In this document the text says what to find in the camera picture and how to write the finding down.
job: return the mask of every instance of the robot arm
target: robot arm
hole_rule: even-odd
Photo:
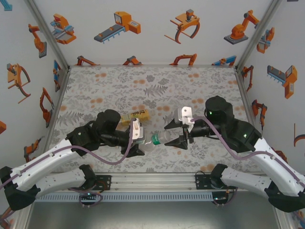
[[[195,53],[194,55],[181,55],[181,56],[177,56],[176,59],[174,60],[173,63],[171,63],[170,65],[178,65],[178,62],[181,60],[181,59],[190,59],[189,61],[189,66],[192,66],[195,62],[197,58],[197,54]]]
[[[20,167],[0,169],[3,183],[0,189],[4,187],[10,208],[20,210],[32,204],[36,198],[70,187],[78,190],[92,188],[96,183],[96,175],[89,165],[82,165],[70,172],[49,175],[60,165],[85,155],[87,152],[83,149],[94,151],[101,144],[120,146],[121,153],[124,154],[120,161],[125,157],[144,155],[138,145],[145,138],[139,119],[133,120],[125,132],[116,130],[120,119],[121,116],[114,110],[100,112],[96,121],[77,127],[39,157]]]
[[[235,159],[252,160],[267,177],[218,164],[211,172],[214,187],[227,185],[247,189],[268,198],[274,207],[285,212],[305,208],[305,176],[291,168],[251,124],[235,119],[230,103],[219,96],[212,97],[206,101],[205,112],[206,117],[193,118],[190,107],[178,109],[165,129],[182,127],[183,135],[165,145],[187,149],[188,142],[193,143],[195,137],[217,135]],[[232,149],[237,153],[253,153],[239,157]]]
[[[249,21],[252,22],[255,27],[257,27],[259,23],[259,20],[253,15],[253,10],[249,10],[247,13],[244,14],[244,21],[242,23],[244,30],[247,28]]]

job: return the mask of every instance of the patterned tablecloth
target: patterned tablecloth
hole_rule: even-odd
[[[233,104],[236,118],[247,120],[233,68],[74,67],[50,147],[106,109],[116,110],[120,114],[142,109],[154,110],[152,119],[143,123],[145,131],[153,134],[163,130],[178,107],[191,106],[193,115],[203,115],[205,101],[215,95]],[[173,130],[172,139],[181,133],[180,128]],[[117,147],[100,147],[96,153],[109,161],[122,157]],[[188,150],[157,146],[145,156],[128,158],[116,166],[85,155],[56,171],[65,172],[82,164],[90,164],[96,172],[195,172],[200,169],[211,171],[217,163],[240,171],[260,171],[250,161],[234,160],[220,141],[208,138],[196,138]]]

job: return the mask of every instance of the orange robot illustration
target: orange robot illustration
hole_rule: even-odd
[[[244,34],[244,32],[247,29],[249,22],[252,22],[255,25],[255,28],[259,23],[259,20],[253,16],[253,10],[249,10],[247,13],[245,13],[243,23],[234,26],[232,29],[232,34],[225,36],[224,39],[231,44],[237,44],[247,40],[248,37]]]
[[[296,134],[295,134],[295,123],[294,123],[294,147],[295,147],[296,143],[298,141],[302,140],[302,139],[305,139],[305,135],[303,134],[303,135],[296,136]]]
[[[111,37],[114,38],[116,34],[120,35],[120,32],[131,31],[136,34],[141,33],[141,24],[133,21],[132,16],[124,11],[118,11],[114,13],[115,25],[111,26],[109,29],[99,33],[94,37],[98,42],[109,41]]]
[[[20,66],[19,64],[11,65],[10,63],[7,64],[7,70],[8,70],[8,83],[14,81],[14,84],[8,87],[8,89],[16,86],[21,93],[25,96],[23,99],[21,99],[18,103],[21,103],[23,100],[28,98],[30,94],[26,93],[23,90],[23,87],[31,82],[30,77],[27,73],[27,71]],[[25,77],[27,78],[27,82],[22,84],[21,82],[21,72],[25,74]]]
[[[200,18],[198,18],[196,15],[194,15],[193,10],[189,9],[186,11],[186,13],[183,13],[183,14],[180,14],[179,16],[177,16],[176,19],[178,21],[180,21],[180,23],[177,23],[177,22],[171,20],[172,23],[177,25],[177,33],[175,35],[175,39],[171,38],[168,35],[165,35],[165,37],[171,39],[174,42],[177,42],[178,44],[181,44],[179,41],[179,36],[181,33],[188,36],[189,38],[193,39],[200,29],[200,22],[199,22]],[[189,34],[185,33],[184,30],[186,30],[187,28],[189,28],[191,26],[196,26],[196,28],[195,28],[194,32],[191,35],[189,35]]]
[[[252,111],[253,111],[255,118],[258,115],[258,109],[261,109],[259,122],[261,124],[262,134],[263,134],[264,126],[265,126],[265,115],[266,115],[267,108],[268,107],[265,104],[259,104],[256,99],[252,102]]]
[[[176,59],[173,61],[173,63],[171,63],[170,65],[178,65],[178,62],[181,60],[181,59],[190,59],[189,61],[189,66],[192,66],[195,62],[197,58],[197,54],[195,53],[194,55],[181,55],[181,56],[177,56]]]
[[[42,58],[42,57],[46,56],[47,55],[47,43],[42,42],[40,40],[39,36],[37,35],[36,32],[40,31],[38,26],[31,26],[31,24],[29,24],[29,31],[35,37],[34,44],[35,44],[36,49],[38,49],[38,51],[39,51],[39,53],[38,53],[39,58]]]
[[[48,101],[51,103],[52,109],[50,111],[48,111],[43,106],[43,99],[44,99],[45,96],[47,97]],[[51,117],[52,117],[53,109],[54,109],[54,103],[51,100],[51,97],[49,96],[47,90],[44,87],[42,88],[42,94],[41,94],[41,97],[40,97],[39,105],[40,105],[40,108],[42,110],[43,119],[46,120],[46,128],[48,128],[49,124],[50,124]]]
[[[285,98],[289,99],[295,92],[295,82],[297,80],[297,70],[291,65],[290,68],[284,73],[276,68],[268,65],[267,74],[282,83],[285,88]]]
[[[247,88],[247,92],[252,88],[253,68],[254,68],[253,65],[251,65],[249,68],[244,67],[243,70],[242,70],[243,80],[245,78],[247,78],[248,72],[250,72],[250,82],[249,82],[249,86]]]
[[[37,139],[35,141],[35,143],[31,144],[30,146],[25,146],[23,148],[24,150],[24,158],[25,158],[25,161],[26,163],[28,163],[29,161],[31,161],[30,159],[30,155],[32,153],[34,153],[38,148],[39,148],[39,142],[44,138],[44,136],[42,136],[41,138]]]
[[[89,61],[88,59],[84,58],[83,56],[79,56],[79,57],[77,57],[77,64],[76,64],[76,66],[82,66],[82,64],[84,62],[89,64],[89,65],[99,65],[99,64],[96,64],[96,63],[94,63],[92,61]]]
[[[275,35],[274,31],[274,27],[272,27],[271,30],[266,30],[265,34],[261,37],[260,41],[256,46],[258,52],[265,53],[266,49],[270,47],[271,41]]]
[[[212,63],[212,65],[223,66],[223,65],[229,64],[229,66],[233,66],[235,63],[235,60],[236,60],[236,56],[230,56],[228,58],[222,58],[221,60]]]
[[[142,63],[140,61],[137,60],[137,58],[135,56],[132,56],[130,58],[127,58],[127,60],[124,62],[123,65],[128,65],[128,64],[132,64],[132,65],[142,65]]]
[[[69,25],[65,17],[55,13],[54,20],[51,22],[51,26],[54,27],[52,34],[58,43],[69,44],[76,39],[73,30],[74,27]]]
[[[6,130],[6,124],[0,121],[0,134]]]

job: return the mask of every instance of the purple cable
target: purple cable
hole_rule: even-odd
[[[295,216],[296,216],[302,223],[305,224],[305,219],[302,219],[302,218],[300,217],[300,215],[297,213],[297,211],[294,211],[294,214],[295,214]]]
[[[221,136],[221,134],[216,130],[216,128],[214,127],[214,125],[210,122],[210,120],[208,120],[206,117],[204,116],[199,116],[199,117],[196,117],[196,118],[193,118],[191,120],[191,122],[195,122],[199,119],[202,119],[204,120],[209,126],[210,128],[213,130],[213,132],[217,135],[217,137],[219,138],[219,140],[221,141],[221,143],[223,144],[223,146],[225,147],[225,149],[229,152],[229,154],[231,154],[232,157],[234,157],[236,160],[247,160],[255,155],[258,155],[258,154],[265,154],[265,155],[268,155],[268,156],[271,156],[273,157],[274,155],[271,154],[271,153],[268,153],[268,152],[264,152],[264,151],[257,151],[257,152],[254,152],[254,153],[251,153],[247,156],[243,156],[243,157],[239,157],[237,156],[231,149],[230,147],[228,146],[228,144],[225,142],[225,140],[223,139],[223,137]],[[301,182],[301,180],[294,174],[293,171],[291,171],[284,162],[282,162],[280,159],[278,158],[275,158],[275,161],[278,162],[284,169],[287,170],[288,173],[290,173],[290,175],[303,187],[305,188],[305,184],[303,182]]]
[[[68,190],[70,190],[70,191],[73,191],[73,192],[78,192],[78,193],[83,193],[83,194],[91,194],[91,195],[97,195],[97,196],[99,196],[100,197],[100,199],[98,200],[98,201],[96,201],[94,204],[90,204],[89,206],[90,207],[93,207],[93,206],[95,206],[95,205],[97,205],[97,204],[99,204],[101,201],[102,201],[102,198],[103,198],[103,196],[100,194],[100,193],[97,193],[97,192],[90,192],[90,191],[81,191],[81,190],[76,190],[76,189],[73,189],[73,188],[69,188]],[[78,201],[79,201],[79,203],[81,204],[81,205],[84,205],[83,203],[82,203],[82,201],[81,201],[81,198],[83,197],[84,195],[80,195],[79,196],[79,199],[78,199]]]
[[[103,158],[97,156],[95,153],[93,153],[93,152],[91,152],[90,150],[85,149],[85,148],[83,148],[83,147],[81,147],[81,146],[66,146],[66,147],[57,149],[57,150],[53,151],[52,153],[53,153],[53,154],[56,154],[56,153],[59,153],[59,152],[61,152],[61,151],[63,151],[63,150],[66,150],[66,149],[80,149],[80,150],[82,150],[82,151],[84,151],[84,152],[90,154],[91,156],[95,157],[96,159],[98,159],[98,160],[100,160],[100,161],[102,161],[102,162],[104,162],[104,163],[106,163],[106,164],[108,164],[108,165],[117,165],[117,164],[121,163],[121,162],[127,157],[128,153],[129,153],[129,150],[130,150],[130,148],[131,148],[131,146],[132,146],[132,133],[133,133],[133,125],[132,125],[132,123],[133,123],[134,120],[135,120],[134,118],[131,119],[131,123],[130,123],[131,128],[130,128],[130,132],[129,132],[129,142],[128,142],[128,146],[127,146],[126,152],[125,152],[125,154],[123,155],[123,157],[122,157],[120,160],[116,161],[116,162],[106,161],[105,159],[103,159]],[[38,159],[37,161],[33,162],[33,163],[30,164],[29,166],[27,166],[27,167],[25,167],[24,169],[22,169],[22,170],[20,171],[20,173],[21,173],[21,174],[24,173],[25,171],[27,171],[28,169],[30,169],[30,168],[32,168],[33,166],[37,165],[38,163],[40,163],[41,161],[45,160],[45,159],[48,158],[48,157],[50,157],[50,155],[46,155],[46,156],[44,156],[44,157]],[[15,178],[17,178],[17,177],[18,177],[18,174],[15,174],[15,175],[12,176],[10,179],[8,179],[7,181],[5,181],[2,185],[0,185],[0,190],[3,189],[4,186],[6,186],[9,182],[11,182],[13,179],[15,179]]]
[[[53,151],[53,153],[56,154],[56,153],[58,153],[58,152],[60,152],[62,150],[71,149],[71,148],[73,148],[73,149],[80,149],[80,150],[90,154],[91,156],[95,157],[96,159],[98,159],[98,160],[100,160],[100,161],[102,161],[102,162],[104,162],[104,163],[106,163],[108,165],[117,165],[117,164],[121,163],[127,157],[128,153],[129,153],[129,150],[130,150],[130,148],[132,146],[132,132],[133,132],[132,122],[133,122],[133,120],[134,119],[131,120],[131,128],[130,128],[130,132],[129,132],[129,142],[128,142],[128,146],[127,146],[126,152],[123,155],[123,157],[120,160],[116,161],[116,162],[106,161],[105,159],[101,158],[100,156],[97,156],[95,153],[93,153],[90,150],[85,149],[85,148],[83,148],[81,146],[66,146],[66,147],[63,147],[63,148],[60,148],[60,149],[57,149],[57,150]]]

